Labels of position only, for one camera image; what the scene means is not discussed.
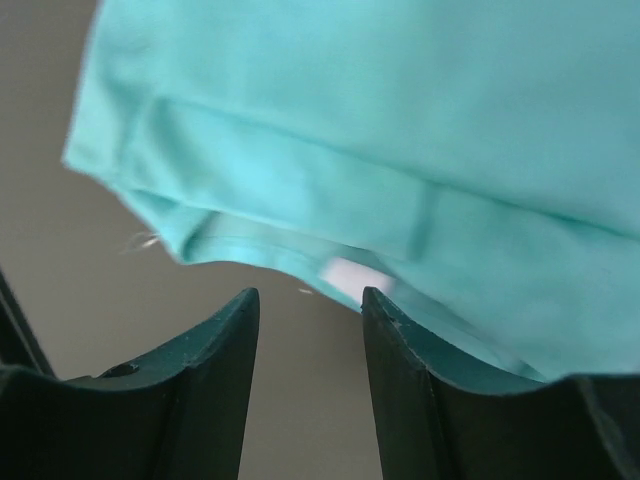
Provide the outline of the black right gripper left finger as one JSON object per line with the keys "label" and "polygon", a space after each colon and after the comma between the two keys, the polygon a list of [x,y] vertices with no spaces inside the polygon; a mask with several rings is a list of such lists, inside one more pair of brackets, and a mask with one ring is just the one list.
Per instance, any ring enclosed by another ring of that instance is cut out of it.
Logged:
{"label": "black right gripper left finger", "polygon": [[249,288],[97,377],[1,370],[5,479],[234,479],[259,332]]}

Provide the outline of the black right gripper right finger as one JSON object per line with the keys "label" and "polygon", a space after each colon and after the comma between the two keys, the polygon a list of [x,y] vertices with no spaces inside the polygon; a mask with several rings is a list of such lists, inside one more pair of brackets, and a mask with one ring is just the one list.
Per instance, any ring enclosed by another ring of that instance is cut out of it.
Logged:
{"label": "black right gripper right finger", "polygon": [[367,288],[363,336],[387,479],[635,479],[639,379],[537,382],[466,354]]}

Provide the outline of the turquoise t-shirt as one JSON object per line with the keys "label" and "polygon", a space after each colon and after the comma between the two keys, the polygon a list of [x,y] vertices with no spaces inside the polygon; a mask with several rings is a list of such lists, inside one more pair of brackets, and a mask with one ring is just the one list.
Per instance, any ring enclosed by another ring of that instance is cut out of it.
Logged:
{"label": "turquoise t-shirt", "polygon": [[104,1],[65,164],[184,264],[552,380],[639,369],[635,1]]}

